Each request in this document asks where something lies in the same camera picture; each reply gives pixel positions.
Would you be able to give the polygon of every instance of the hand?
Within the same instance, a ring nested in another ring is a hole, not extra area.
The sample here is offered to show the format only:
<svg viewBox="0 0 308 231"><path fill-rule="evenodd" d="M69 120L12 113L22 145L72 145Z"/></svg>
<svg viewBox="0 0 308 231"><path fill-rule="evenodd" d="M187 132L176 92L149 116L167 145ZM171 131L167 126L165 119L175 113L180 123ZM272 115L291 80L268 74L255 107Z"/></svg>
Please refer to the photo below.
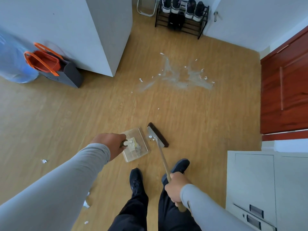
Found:
<svg viewBox="0 0 308 231"><path fill-rule="evenodd" d="M165 185L165 190L168 194L168 196L171 198L171 201L175 203L177 206L176 202L181 202L180 198L180 192L183 186L187 184L191 184L190 180L187 179L187 177L180 173L180 172L175 172L170 174L171 177L171 182Z"/></svg>
<svg viewBox="0 0 308 231"><path fill-rule="evenodd" d="M106 145L110 150L110 161L112 161L125 149L125 147L120 147L121 142L125 139L125 134L104 133L95 136L91 143Z"/></svg>

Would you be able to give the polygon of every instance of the paper scrap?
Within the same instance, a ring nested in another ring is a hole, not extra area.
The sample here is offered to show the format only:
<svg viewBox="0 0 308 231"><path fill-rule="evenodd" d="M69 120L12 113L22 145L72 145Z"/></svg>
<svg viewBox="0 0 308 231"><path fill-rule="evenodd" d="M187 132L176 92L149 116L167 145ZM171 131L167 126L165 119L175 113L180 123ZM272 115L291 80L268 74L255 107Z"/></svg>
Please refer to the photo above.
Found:
<svg viewBox="0 0 308 231"><path fill-rule="evenodd" d="M86 208L89 208L89 207L90 207L90 206L87 204L87 201L84 201L84 202L83 202L83 206L86 207Z"/></svg>

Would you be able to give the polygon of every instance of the black and white sneaker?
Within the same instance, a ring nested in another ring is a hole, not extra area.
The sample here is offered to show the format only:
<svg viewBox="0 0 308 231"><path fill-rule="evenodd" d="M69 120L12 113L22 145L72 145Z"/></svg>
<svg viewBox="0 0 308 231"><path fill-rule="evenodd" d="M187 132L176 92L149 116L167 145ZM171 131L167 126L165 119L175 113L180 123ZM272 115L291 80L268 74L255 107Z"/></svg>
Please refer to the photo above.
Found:
<svg viewBox="0 0 308 231"><path fill-rule="evenodd" d="M200 22L202 15L204 13L205 10L205 6L203 4L203 2L198 2L197 6L196 6L196 10L195 10L195 14L193 16L193 19L197 22Z"/></svg>
<svg viewBox="0 0 308 231"><path fill-rule="evenodd" d="M195 13L195 8L196 8L196 1L195 0L189 0L186 3L185 17L186 18L193 18L193 15Z"/></svg>
<svg viewBox="0 0 308 231"><path fill-rule="evenodd" d="M131 185L131 189L133 192L132 197L145 193L144 187L143 187L143 176L138 168L134 168L131 170L131 173L129 175L129 184Z"/></svg>
<svg viewBox="0 0 308 231"><path fill-rule="evenodd" d="M163 0L162 10L164 13L170 13L171 11L171 1L172 0Z"/></svg>
<svg viewBox="0 0 308 231"><path fill-rule="evenodd" d="M182 0L172 0L171 12L178 14L180 11Z"/></svg>
<svg viewBox="0 0 308 231"><path fill-rule="evenodd" d="M184 174L184 172L188 168L189 164L190 164L190 161L188 159L181 159L172 168L171 173L181 172L182 174ZM162 182L163 185L166 185L168 183L167 174L164 174L162 176L161 182Z"/></svg>

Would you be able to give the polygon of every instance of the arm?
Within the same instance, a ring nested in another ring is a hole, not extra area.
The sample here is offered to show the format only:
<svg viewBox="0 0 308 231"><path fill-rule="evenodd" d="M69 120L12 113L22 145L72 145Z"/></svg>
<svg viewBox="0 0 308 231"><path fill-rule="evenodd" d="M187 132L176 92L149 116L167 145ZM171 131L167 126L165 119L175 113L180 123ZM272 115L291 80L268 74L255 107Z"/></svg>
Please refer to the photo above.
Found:
<svg viewBox="0 0 308 231"><path fill-rule="evenodd" d="M187 184L180 192L180 198L202 230L253 231L244 222L219 206L198 187Z"/></svg>
<svg viewBox="0 0 308 231"><path fill-rule="evenodd" d="M2 204L0 230L71 230L98 173L123 150L119 146L125 136L110 141L106 135L115 134L101 135Z"/></svg>
<svg viewBox="0 0 308 231"><path fill-rule="evenodd" d="M181 201L189 208L203 231L254 231L191 184L180 172L172 173L171 178L171 182L165 186L169 197L175 204Z"/></svg>

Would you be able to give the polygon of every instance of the black pants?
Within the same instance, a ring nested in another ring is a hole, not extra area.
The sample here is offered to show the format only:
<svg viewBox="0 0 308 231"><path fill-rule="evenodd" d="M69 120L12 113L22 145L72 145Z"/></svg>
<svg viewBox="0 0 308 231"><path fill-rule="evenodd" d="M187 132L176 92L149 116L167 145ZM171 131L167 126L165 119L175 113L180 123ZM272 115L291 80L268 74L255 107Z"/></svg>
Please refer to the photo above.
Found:
<svg viewBox="0 0 308 231"><path fill-rule="evenodd" d="M108 231L146 231L148 202L149 198L145 192L133 196L115 217ZM201 231L190 212L180 212L171 201L165 191L165 185L158 202L158 230Z"/></svg>

